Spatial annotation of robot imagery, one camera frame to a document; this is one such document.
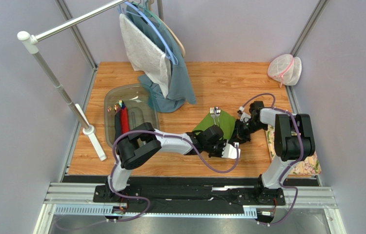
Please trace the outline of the green paper napkin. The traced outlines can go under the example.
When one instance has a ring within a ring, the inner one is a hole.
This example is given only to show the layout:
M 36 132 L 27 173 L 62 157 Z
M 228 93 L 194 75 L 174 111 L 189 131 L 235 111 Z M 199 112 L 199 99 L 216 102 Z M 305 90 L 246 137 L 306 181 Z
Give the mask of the green paper napkin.
M 216 121 L 217 125 L 222 129 L 224 133 L 224 140 L 229 140 L 235 129 L 236 118 L 231 116 L 229 113 L 221 110 L 219 121 Z M 207 113 L 202 121 L 193 129 L 196 130 L 206 130 L 208 127 L 214 125 L 214 120 L 210 113 Z

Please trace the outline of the silver spoon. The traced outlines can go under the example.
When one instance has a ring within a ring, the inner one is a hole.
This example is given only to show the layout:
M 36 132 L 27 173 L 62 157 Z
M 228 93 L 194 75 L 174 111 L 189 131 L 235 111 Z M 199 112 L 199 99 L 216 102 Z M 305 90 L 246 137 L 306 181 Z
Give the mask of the silver spoon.
M 215 116 L 216 119 L 218 120 L 218 125 L 220 126 L 220 115 L 221 115 L 221 108 L 220 107 L 215 107 Z

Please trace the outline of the silver fork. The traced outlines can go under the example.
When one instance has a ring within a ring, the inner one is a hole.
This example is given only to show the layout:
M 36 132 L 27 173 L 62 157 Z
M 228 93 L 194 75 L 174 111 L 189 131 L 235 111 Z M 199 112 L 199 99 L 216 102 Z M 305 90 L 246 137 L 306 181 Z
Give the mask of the silver fork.
M 214 107 L 211 107 L 210 110 L 209 110 L 209 112 L 210 112 L 210 116 L 213 119 L 214 125 L 217 125 L 217 123 L 216 123 L 216 115 L 215 115 L 215 108 Z

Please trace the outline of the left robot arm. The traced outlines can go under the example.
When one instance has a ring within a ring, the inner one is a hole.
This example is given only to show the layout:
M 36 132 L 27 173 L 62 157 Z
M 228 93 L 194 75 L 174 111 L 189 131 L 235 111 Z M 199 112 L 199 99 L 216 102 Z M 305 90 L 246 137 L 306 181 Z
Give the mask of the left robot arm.
M 135 129 L 117 137 L 112 153 L 115 164 L 104 185 L 95 188 L 93 201 L 96 203 L 117 202 L 122 198 L 142 200 L 139 195 L 125 195 L 122 191 L 134 169 L 144 165 L 158 152 L 197 155 L 211 170 L 217 171 L 201 156 L 234 159 L 239 162 L 241 150 L 238 143 L 230 144 L 224 140 L 223 130 L 212 125 L 205 130 L 195 130 L 183 134 L 162 132 L 151 123 L 143 123 Z

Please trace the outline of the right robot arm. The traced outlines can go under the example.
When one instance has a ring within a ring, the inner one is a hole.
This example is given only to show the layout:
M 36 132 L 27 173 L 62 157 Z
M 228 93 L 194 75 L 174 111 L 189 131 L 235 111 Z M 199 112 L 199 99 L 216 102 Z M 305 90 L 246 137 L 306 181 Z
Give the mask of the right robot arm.
M 315 141 L 308 114 L 292 114 L 279 108 L 265 107 L 255 101 L 249 114 L 235 121 L 230 144 L 251 140 L 251 134 L 274 128 L 273 148 L 275 157 L 269 168 L 259 176 L 252 197 L 258 204 L 271 204 L 281 199 L 287 175 L 299 162 L 315 153 Z

